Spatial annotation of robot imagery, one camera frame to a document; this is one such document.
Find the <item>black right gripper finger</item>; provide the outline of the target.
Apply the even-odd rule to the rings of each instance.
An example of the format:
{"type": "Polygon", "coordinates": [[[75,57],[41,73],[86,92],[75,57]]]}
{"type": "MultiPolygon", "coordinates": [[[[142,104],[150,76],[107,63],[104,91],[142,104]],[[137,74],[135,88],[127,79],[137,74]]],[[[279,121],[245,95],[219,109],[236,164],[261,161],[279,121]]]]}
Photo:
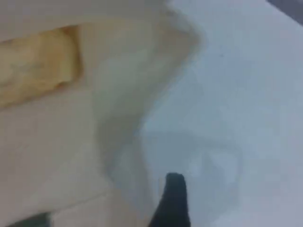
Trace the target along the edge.
{"type": "Polygon", "coordinates": [[[191,226],[187,202],[187,186],[182,174],[168,173],[166,175],[163,194],[148,226],[191,226]]]}

